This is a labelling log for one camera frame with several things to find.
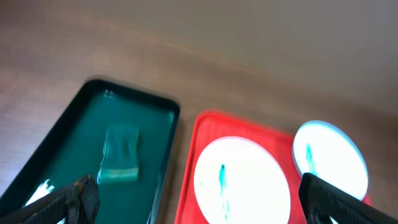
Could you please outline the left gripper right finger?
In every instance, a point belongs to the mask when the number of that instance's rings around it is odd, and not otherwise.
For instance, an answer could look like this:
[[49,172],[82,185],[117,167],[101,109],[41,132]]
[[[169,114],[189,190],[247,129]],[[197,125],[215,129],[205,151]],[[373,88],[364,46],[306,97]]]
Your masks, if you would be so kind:
[[321,178],[304,173],[298,191],[309,224],[397,224],[395,218],[363,203]]

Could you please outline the white plate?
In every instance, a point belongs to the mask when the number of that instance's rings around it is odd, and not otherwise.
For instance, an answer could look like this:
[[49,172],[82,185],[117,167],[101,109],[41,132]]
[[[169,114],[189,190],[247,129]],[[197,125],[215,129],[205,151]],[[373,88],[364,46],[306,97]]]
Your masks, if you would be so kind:
[[290,190],[278,162],[258,143],[228,136],[207,145],[193,178],[208,223],[280,223],[290,217]]

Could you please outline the green sponge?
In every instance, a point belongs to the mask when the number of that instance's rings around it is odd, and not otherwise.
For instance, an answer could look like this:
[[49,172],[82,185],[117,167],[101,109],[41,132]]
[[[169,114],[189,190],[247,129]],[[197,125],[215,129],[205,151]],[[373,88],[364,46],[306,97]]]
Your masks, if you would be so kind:
[[137,126],[112,124],[107,128],[97,183],[113,184],[138,180],[138,139],[139,128]]

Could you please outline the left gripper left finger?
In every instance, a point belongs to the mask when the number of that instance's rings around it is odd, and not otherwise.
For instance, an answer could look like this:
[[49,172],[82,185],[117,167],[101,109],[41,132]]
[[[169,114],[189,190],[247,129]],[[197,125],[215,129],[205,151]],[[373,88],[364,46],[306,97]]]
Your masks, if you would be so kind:
[[1,217],[1,223],[87,223],[96,221],[100,208],[98,185],[91,174],[56,190],[15,212]]

